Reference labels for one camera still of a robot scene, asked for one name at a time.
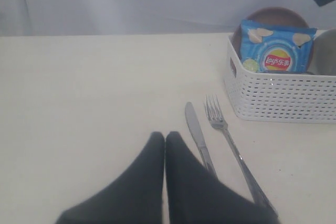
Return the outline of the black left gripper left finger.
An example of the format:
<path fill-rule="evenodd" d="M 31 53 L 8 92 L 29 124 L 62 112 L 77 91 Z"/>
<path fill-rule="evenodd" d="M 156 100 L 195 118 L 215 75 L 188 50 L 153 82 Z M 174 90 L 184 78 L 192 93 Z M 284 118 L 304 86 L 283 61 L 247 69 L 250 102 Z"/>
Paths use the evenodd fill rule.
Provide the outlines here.
<path fill-rule="evenodd" d="M 153 132 L 117 179 L 65 210 L 57 223 L 162 223 L 164 158 L 164 136 Z"/>

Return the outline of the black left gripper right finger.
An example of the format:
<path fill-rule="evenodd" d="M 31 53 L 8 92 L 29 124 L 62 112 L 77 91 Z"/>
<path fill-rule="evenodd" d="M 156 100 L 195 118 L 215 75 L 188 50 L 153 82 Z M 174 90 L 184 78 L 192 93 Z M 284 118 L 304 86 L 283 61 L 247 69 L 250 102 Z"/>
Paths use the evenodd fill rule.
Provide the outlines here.
<path fill-rule="evenodd" d="M 277 217 L 231 190 L 193 155 L 179 132 L 165 145 L 170 223 L 276 223 Z"/>

